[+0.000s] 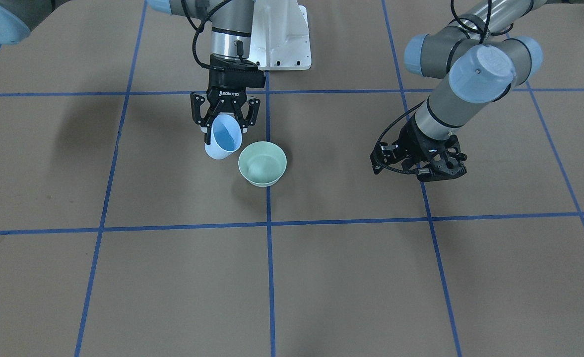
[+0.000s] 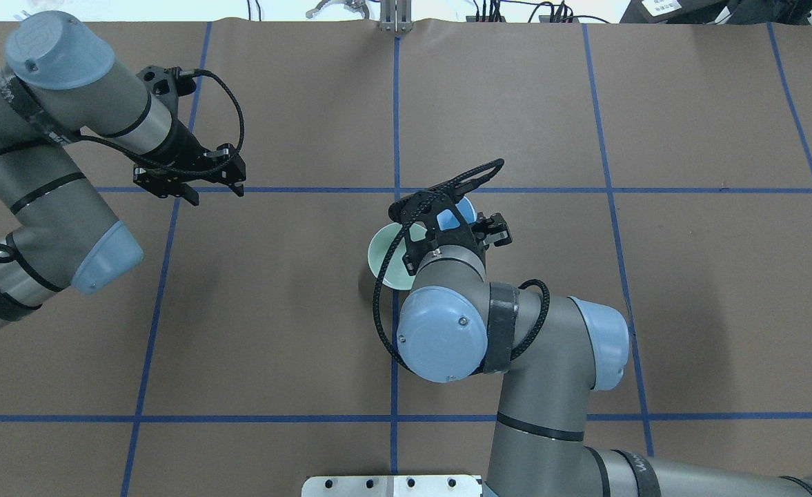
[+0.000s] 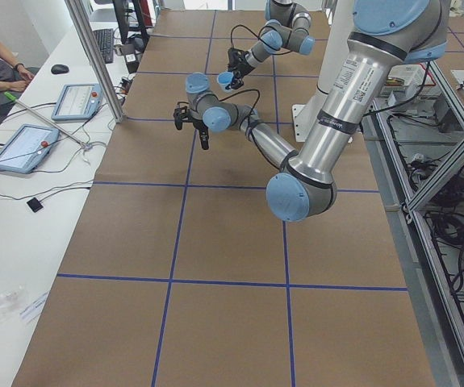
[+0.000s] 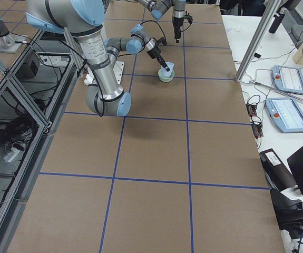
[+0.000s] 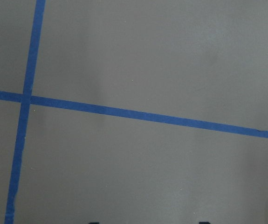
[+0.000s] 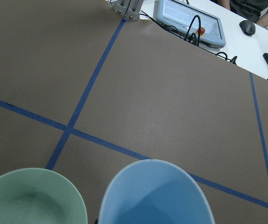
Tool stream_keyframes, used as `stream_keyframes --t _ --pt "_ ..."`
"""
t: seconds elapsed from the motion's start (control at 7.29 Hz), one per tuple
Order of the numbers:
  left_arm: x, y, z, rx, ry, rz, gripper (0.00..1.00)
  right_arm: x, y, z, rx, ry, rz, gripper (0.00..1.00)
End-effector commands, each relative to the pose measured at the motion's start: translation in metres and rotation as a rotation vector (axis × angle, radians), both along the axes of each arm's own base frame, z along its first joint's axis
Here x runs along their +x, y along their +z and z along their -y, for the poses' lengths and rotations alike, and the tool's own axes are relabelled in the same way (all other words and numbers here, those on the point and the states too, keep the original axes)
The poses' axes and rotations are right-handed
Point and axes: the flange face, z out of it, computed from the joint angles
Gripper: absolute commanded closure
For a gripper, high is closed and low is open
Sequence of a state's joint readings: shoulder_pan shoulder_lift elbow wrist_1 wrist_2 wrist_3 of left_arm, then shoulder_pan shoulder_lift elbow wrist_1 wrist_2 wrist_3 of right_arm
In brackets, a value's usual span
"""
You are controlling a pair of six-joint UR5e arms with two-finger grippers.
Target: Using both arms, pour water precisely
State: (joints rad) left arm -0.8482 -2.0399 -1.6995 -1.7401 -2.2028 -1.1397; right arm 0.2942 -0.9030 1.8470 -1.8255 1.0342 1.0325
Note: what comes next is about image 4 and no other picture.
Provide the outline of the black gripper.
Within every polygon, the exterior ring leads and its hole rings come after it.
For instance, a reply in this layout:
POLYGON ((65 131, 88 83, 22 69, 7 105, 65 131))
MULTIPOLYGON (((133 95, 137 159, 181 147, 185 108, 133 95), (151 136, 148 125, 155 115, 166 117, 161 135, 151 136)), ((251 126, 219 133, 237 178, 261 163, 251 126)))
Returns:
POLYGON ((181 39, 181 28, 183 26, 184 17, 173 17, 172 24, 174 27, 174 39, 176 43, 180 42, 181 39))
POLYGON ((161 56, 161 50, 158 47, 148 50, 147 53, 151 59, 156 59, 167 72, 170 71, 166 61, 161 56))

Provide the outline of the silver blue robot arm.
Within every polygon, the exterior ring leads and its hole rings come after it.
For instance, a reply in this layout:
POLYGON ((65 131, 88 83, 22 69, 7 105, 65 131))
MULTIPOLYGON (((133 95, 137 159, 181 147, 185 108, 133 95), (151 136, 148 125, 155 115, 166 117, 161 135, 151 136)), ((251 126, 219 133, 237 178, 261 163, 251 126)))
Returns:
POLYGON ((144 48, 168 74, 172 73, 156 41, 141 25, 134 27, 130 38, 103 40, 102 1, 27 1, 26 17, 37 29, 60 34, 68 29, 78 41, 95 78, 87 88, 86 102, 91 111, 100 115, 126 116, 131 107, 131 94, 117 82, 113 69, 120 51, 138 54, 144 48))
POLYGON ((156 21, 160 20, 169 9, 173 8, 172 24, 174 39, 176 43, 180 42, 183 23, 187 18, 185 12, 186 1, 163 0, 157 2, 152 0, 137 0, 137 2, 149 11, 156 21))

